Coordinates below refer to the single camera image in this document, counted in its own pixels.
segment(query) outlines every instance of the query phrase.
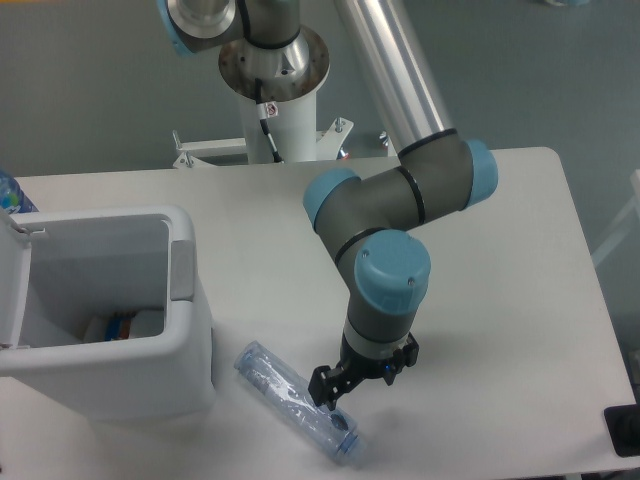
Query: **white trash bin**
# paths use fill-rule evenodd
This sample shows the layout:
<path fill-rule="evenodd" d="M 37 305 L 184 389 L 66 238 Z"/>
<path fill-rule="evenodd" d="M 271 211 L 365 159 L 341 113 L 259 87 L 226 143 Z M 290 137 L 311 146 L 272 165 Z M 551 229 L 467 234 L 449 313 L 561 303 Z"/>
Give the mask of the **white trash bin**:
<path fill-rule="evenodd" d="M 0 219 L 0 376 L 92 419 L 211 405 L 213 323 L 184 210 Z M 83 342 L 92 319 L 140 310 L 164 312 L 159 335 Z"/>

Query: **black cable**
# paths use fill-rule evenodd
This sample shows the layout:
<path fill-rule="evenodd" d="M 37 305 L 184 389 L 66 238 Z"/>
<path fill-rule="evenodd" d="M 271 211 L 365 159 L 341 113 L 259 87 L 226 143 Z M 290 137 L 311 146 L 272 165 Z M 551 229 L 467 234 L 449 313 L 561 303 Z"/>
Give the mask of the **black cable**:
<path fill-rule="evenodd" d="M 260 105 L 262 103 L 262 80 L 259 78 L 256 78 L 254 96 L 256 97 L 256 105 Z M 284 159 L 278 153 L 278 147 L 276 147 L 276 143 L 273 140 L 273 135 L 271 135 L 269 123 L 266 118 L 260 119 L 260 127 L 262 128 L 262 133 L 264 133 L 265 137 L 267 137 L 267 140 L 269 141 L 269 147 L 271 148 L 274 163 L 283 163 Z"/>
<path fill-rule="evenodd" d="M 249 9 L 247 8 L 247 3 L 245 0 L 238 0 L 237 5 L 240 18 L 242 19 L 244 38 L 249 38 L 251 37 L 251 21 L 249 20 Z"/>

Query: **water bottle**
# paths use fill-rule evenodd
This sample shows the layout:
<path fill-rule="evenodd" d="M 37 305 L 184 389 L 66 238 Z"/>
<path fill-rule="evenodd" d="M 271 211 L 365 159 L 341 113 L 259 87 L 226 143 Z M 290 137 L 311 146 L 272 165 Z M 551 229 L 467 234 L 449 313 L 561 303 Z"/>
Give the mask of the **water bottle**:
<path fill-rule="evenodd" d="M 344 411 L 316 407 L 309 382 L 258 342 L 252 342 L 235 362 L 235 368 L 290 424 L 305 434 L 338 464 L 357 464 L 364 444 L 356 422 Z"/>
<path fill-rule="evenodd" d="M 0 170 L 0 205 L 7 213 L 37 212 L 15 178 Z"/>

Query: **black object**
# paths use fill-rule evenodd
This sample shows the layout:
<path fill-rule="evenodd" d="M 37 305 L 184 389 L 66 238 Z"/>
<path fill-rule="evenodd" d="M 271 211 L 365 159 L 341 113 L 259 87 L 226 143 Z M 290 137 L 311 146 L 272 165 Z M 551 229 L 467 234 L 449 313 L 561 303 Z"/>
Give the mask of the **black object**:
<path fill-rule="evenodd" d="M 620 405 L 604 411 L 613 448 L 619 457 L 640 455 L 640 405 Z"/>
<path fill-rule="evenodd" d="M 335 368 L 329 365 L 317 367 L 309 382 L 309 393 L 317 407 L 326 405 L 335 410 L 338 399 L 351 392 L 365 379 L 383 378 L 392 385 L 396 375 L 404 367 L 413 367 L 418 360 L 420 346 L 409 333 L 407 343 L 393 352 L 393 356 L 375 360 L 358 354 L 342 336 L 340 361 Z"/>

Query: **blue object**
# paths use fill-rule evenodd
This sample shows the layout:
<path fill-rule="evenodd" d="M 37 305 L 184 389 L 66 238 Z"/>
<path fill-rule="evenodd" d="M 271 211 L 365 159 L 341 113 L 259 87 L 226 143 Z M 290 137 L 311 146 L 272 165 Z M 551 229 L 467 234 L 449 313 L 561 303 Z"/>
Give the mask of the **blue object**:
<path fill-rule="evenodd" d="M 313 182 L 309 184 L 307 190 L 304 192 L 302 204 L 307 211 L 314 230 L 316 229 L 316 217 L 324 201 L 338 185 L 352 178 L 360 179 L 360 177 L 349 168 L 335 168 L 317 176 Z"/>
<path fill-rule="evenodd" d="M 169 38 L 171 38 L 171 43 L 173 44 L 173 48 L 175 48 L 176 53 L 181 57 L 188 57 L 190 55 L 193 55 L 194 53 L 189 50 L 184 43 L 182 43 L 178 32 L 176 32 L 175 28 L 173 27 L 173 23 L 171 23 L 171 19 L 169 18 L 169 10 L 167 8 L 167 0 L 157 0 L 156 4 L 158 6 L 158 10 L 160 10 L 160 18 L 162 18 L 164 28 L 167 30 Z"/>
<path fill-rule="evenodd" d="M 400 230 L 382 230 L 356 256 L 356 285 L 364 299 L 389 315 L 415 312 L 429 286 L 431 258 L 419 240 Z"/>
<path fill-rule="evenodd" d="M 38 211 L 29 197 L 24 194 L 16 179 L 2 170 L 0 170 L 0 206 L 9 214 Z"/>
<path fill-rule="evenodd" d="M 340 408 L 330 411 L 326 405 L 316 407 L 309 382 L 269 350 L 252 342 L 234 367 L 290 424 L 336 463 L 359 460 L 364 444 L 356 432 L 356 422 Z"/>
<path fill-rule="evenodd" d="M 480 140 L 468 140 L 473 158 L 473 186 L 465 208 L 489 198 L 498 188 L 498 165 L 496 159 Z"/>

